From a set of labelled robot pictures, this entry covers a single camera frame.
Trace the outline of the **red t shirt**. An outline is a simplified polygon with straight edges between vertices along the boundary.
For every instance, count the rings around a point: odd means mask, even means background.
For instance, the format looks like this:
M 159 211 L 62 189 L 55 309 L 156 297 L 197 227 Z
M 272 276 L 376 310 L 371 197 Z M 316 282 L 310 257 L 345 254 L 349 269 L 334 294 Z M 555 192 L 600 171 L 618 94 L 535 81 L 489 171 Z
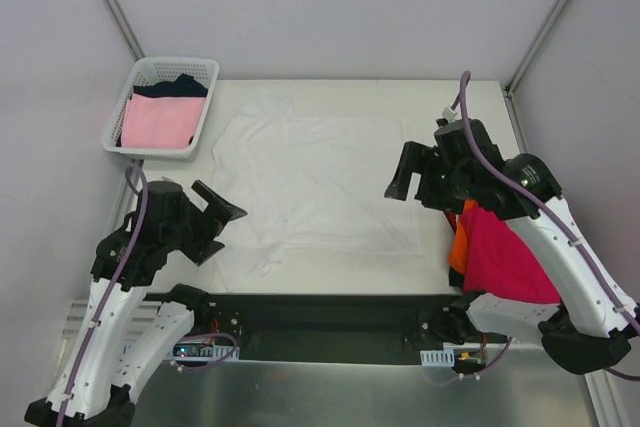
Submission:
M 459 228 L 459 216 L 455 213 L 449 213 L 449 212 L 445 212 L 444 215 L 449 226 L 452 229 L 452 232 L 456 234 Z

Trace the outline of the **white t shirt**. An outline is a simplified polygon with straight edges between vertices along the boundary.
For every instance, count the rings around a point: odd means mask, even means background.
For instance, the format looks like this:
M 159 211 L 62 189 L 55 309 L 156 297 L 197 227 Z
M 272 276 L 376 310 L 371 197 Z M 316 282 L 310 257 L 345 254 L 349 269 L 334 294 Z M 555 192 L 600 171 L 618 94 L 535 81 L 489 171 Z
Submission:
M 215 257 L 224 287 L 304 251 L 315 279 L 361 272 L 366 292 L 419 292 L 417 214 L 384 196 L 407 134 L 402 119 L 302 115 L 290 98 L 248 97 L 212 148 L 212 187 L 245 212 Z

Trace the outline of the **magenta t shirt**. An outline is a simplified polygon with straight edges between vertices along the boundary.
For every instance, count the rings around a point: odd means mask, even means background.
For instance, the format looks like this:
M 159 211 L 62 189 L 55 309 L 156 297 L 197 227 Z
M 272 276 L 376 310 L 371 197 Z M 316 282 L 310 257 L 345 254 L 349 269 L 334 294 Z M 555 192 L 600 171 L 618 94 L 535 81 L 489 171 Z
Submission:
M 479 206 L 479 252 L 464 290 L 534 304 L 558 304 L 561 296 L 543 268 L 505 222 Z

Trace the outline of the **white plastic laundry basket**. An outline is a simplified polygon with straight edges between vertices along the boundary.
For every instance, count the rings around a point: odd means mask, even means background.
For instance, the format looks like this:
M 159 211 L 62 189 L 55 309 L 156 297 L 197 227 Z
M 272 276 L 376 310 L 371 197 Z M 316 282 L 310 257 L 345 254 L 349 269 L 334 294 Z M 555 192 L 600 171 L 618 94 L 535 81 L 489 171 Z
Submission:
M 132 159 L 186 161 L 196 150 L 219 64 L 155 56 L 134 63 L 102 136 L 102 147 Z

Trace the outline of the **black t shirt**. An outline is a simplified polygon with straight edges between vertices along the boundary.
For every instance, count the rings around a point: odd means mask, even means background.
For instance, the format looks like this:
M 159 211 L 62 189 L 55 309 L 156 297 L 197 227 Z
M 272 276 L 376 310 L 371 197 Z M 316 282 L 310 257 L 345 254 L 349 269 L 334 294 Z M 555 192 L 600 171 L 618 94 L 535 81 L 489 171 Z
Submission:
M 459 291 L 463 291 L 465 280 L 466 280 L 465 273 L 461 273 L 453 267 L 449 268 L 448 281 L 451 287 L 458 289 Z

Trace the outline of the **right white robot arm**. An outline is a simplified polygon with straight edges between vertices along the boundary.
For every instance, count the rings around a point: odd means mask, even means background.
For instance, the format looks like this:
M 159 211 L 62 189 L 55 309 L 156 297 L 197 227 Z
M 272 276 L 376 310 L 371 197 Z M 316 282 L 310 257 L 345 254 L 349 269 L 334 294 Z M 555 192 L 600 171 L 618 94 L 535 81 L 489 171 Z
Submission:
M 404 201 L 413 175 L 424 207 L 460 214 L 467 200 L 505 222 L 540 263 L 557 303 L 511 300 L 485 288 L 458 297 L 428 322 L 444 341 L 462 344 L 483 332 L 540 345 L 564 370 L 583 375 L 616 366 L 631 350 L 638 304 L 607 273 L 570 212 L 561 187 L 538 157 L 503 159 L 483 125 L 441 122 L 435 146 L 405 142 L 384 195 Z

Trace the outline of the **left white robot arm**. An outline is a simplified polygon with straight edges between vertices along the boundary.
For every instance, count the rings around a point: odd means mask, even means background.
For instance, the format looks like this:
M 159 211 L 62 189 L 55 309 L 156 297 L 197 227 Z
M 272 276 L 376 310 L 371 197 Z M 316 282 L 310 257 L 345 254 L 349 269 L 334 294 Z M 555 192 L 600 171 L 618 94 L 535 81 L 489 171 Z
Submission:
M 201 181 L 191 188 L 205 208 L 173 181 L 141 183 L 135 209 L 96 248 L 77 339 L 51 391 L 28 405 L 25 422 L 128 426 L 144 386 L 177 344 L 211 347 L 222 339 L 222 361 L 238 350 L 237 334 L 222 331 L 208 292 L 185 284 L 164 296 L 152 324 L 125 345 L 129 324 L 169 255 L 180 252 L 202 265 L 223 248 L 217 238 L 227 224 L 247 214 Z

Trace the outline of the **pink t shirt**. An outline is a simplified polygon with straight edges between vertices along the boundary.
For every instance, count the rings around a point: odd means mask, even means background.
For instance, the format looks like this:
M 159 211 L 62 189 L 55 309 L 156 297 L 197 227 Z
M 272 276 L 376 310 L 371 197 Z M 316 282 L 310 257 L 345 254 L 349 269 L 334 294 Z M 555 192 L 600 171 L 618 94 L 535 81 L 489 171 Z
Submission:
M 196 133 L 205 98 L 147 98 L 127 101 L 121 146 L 133 149 L 182 150 Z

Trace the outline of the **navy t shirt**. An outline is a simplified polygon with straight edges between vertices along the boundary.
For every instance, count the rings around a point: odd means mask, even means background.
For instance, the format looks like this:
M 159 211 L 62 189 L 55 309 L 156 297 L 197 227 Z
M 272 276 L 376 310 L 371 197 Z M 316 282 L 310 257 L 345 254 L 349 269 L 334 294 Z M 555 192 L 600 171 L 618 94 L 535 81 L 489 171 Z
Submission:
M 173 81 L 161 81 L 149 86 L 134 86 L 133 93 L 147 98 L 206 98 L 208 89 L 193 76 L 181 74 Z

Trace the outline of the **aluminium rail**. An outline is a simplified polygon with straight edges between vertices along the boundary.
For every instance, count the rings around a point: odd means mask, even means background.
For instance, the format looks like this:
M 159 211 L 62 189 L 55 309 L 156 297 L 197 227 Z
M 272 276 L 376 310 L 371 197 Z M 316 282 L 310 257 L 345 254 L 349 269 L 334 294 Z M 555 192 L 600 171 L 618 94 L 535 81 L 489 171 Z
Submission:
M 71 346 L 78 336 L 85 311 L 87 301 L 74 301 L 71 304 L 67 315 L 66 324 L 62 330 L 61 339 L 66 347 Z M 125 328 L 125 334 L 121 345 L 133 344 L 153 322 L 156 313 L 160 307 L 159 301 L 144 300 L 134 312 L 131 320 Z

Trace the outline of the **left aluminium frame post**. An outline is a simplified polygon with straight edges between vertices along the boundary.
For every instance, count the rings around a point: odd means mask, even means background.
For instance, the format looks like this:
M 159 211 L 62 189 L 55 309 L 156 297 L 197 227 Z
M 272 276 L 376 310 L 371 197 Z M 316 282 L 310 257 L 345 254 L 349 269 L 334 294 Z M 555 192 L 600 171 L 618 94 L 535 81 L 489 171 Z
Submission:
M 118 34 L 120 44 L 124 47 L 131 60 L 131 65 L 127 71 L 127 73 L 130 73 L 131 68 L 135 65 L 135 63 L 146 56 L 145 50 L 142 46 L 139 36 L 135 32 L 130 22 L 129 16 L 122 6 L 121 1 L 100 1 Z

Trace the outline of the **aluminium frame post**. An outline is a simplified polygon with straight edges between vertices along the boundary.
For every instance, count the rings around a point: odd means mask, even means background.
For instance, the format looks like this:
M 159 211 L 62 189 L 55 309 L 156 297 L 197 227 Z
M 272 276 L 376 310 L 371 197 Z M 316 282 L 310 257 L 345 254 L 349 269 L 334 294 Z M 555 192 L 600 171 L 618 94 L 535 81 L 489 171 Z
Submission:
M 529 42 L 514 72 L 504 85 L 503 92 L 507 98 L 511 98 L 516 92 L 539 53 L 546 45 L 554 29 L 559 25 L 561 17 L 569 9 L 572 1 L 573 0 L 554 0 L 552 2 L 551 7 L 535 31 L 533 38 Z
M 130 73 L 131 68 L 135 65 L 135 63 L 146 56 L 145 50 L 142 46 L 139 36 L 135 32 L 130 22 L 129 16 L 122 6 L 121 1 L 100 1 L 118 34 L 120 44 L 124 47 L 131 60 L 131 65 L 127 71 L 127 73 Z

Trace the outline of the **right aluminium frame post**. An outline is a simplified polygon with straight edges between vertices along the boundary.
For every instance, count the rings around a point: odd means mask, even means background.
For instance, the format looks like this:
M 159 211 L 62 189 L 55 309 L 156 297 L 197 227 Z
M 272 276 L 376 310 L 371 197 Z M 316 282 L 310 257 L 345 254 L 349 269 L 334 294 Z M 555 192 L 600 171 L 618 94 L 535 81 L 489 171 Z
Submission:
M 561 17 L 569 9 L 572 1 L 573 0 L 554 0 L 552 2 L 551 7 L 535 31 L 533 38 L 529 42 L 514 72 L 504 85 L 503 92 L 507 98 L 511 98 L 516 92 L 539 53 L 546 45 L 554 29 L 559 25 Z

